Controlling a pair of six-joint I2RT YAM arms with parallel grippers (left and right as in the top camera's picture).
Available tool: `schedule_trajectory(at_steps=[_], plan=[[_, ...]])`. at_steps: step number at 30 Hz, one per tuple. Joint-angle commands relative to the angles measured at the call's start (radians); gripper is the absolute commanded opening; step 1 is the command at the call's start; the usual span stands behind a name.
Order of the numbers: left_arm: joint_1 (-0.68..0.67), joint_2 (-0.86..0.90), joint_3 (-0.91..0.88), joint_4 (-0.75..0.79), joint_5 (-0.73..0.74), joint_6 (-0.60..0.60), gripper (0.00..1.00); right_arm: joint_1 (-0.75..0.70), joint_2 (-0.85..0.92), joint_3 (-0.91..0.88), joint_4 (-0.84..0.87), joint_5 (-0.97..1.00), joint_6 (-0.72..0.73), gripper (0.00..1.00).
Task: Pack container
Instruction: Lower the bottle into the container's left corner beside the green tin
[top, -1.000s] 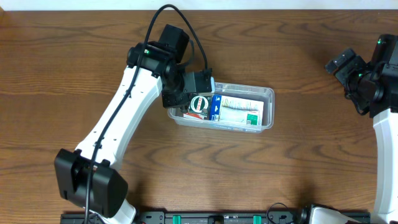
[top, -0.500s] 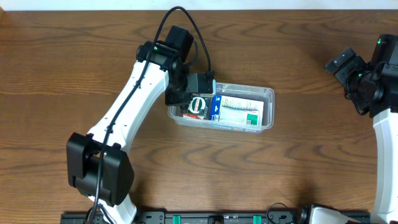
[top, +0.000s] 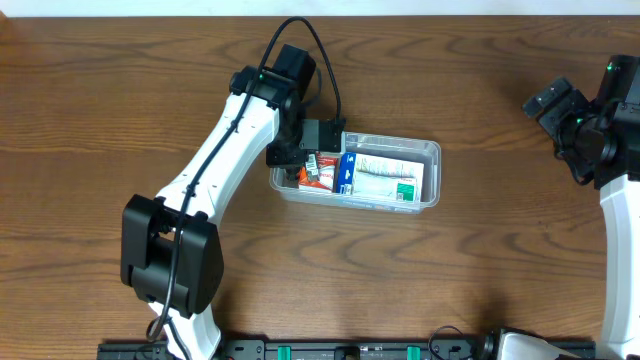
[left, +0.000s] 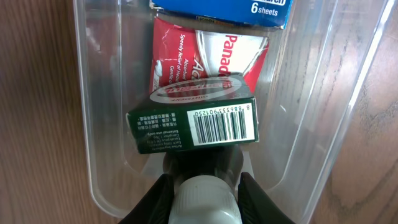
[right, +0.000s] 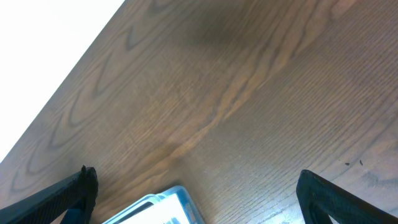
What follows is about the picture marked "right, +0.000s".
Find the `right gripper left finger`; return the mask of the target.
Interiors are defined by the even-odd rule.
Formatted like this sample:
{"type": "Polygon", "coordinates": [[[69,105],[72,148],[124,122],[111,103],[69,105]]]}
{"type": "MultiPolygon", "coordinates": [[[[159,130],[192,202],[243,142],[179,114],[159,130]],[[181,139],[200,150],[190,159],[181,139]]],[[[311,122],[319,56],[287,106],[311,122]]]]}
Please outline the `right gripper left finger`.
{"type": "Polygon", "coordinates": [[[81,171],[1,209],[1,223],[52,223],[64,215],[62,223],[89,223],[98,196],[94,167],[81,171]]]}

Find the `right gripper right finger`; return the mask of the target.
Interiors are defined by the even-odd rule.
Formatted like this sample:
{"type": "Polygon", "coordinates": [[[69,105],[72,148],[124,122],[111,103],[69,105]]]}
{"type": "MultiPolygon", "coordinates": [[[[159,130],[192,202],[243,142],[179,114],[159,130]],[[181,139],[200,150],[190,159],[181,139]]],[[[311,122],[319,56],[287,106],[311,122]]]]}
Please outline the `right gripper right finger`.
{"type": "Polygon", "coordinates": [[[305,223],[397,223],[397,217],[310,170],[301,171],[296,194],[305,223]]]}

